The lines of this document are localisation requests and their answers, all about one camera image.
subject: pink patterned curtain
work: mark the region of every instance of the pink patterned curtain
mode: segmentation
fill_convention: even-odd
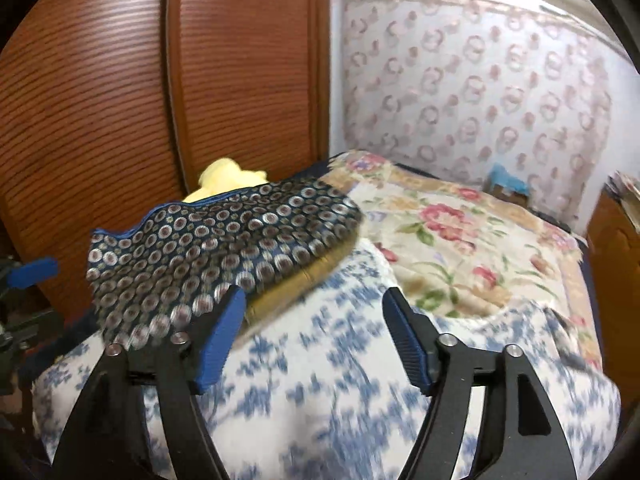
[[[612,102],[596,37],[485,0],[345,0],[346,141],[468,185],[494,163],[571,224]]]

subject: bed sheet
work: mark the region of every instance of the bed sheet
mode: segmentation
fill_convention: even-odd
[[[207,429],[235,480],[394,480],[429,400],[408,383],[381,309],[397,282],[362,239],[332,275],[235,348],[218,384],[199,397]],[[556,410],[580,480],[613,446],[619,395],[577,354],[577,334],[548,308],[512,300],[484,319],[433,319],[476,348],[522,346]],[[51,459],[103,343],[92,335],[38,379],[36,426]],[[154,470],[174,478],[153,387],[145,389]],[[455,479],[469,470],[482,411],[472,394]]]
[[[366,213],[361,228],[391,263],[409,302],[438,316],[497,313],[511,298],[549,306],[602,368],[582,252],[569,234],[520,206],[427,178],[368,152],[346,152],[322,179]]]

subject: yellow object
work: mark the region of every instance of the yellow object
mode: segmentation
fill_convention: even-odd
[[[197,202],[220,193],[243,187],[260,186],[267,182],[265,171],[242,170],[234,160],[219,158],[209,164],[200,175],[198,181],[200,189],[191,193],[183,202]]]

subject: circle patterned fabric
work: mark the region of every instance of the circle patterned fabric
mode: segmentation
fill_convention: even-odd
[[[152,210],[123,234],[97,230],[88,255],[106,344],[139,349],[210,312],[232,284],[247,300],[357,231],[358,207],[314,179],[290,179]]]

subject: wooden cabinet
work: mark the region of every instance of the wooden cabinet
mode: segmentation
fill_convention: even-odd
[[[640,235],[620,204],[600,195],[587,231],[604,344],[604,371],[623,406],[640,397]]]
[[[94,228],[180,200],[221,156],[271,180],[319,158],[315,0],[39,0],[0,55],[0,217],[67,319]]]

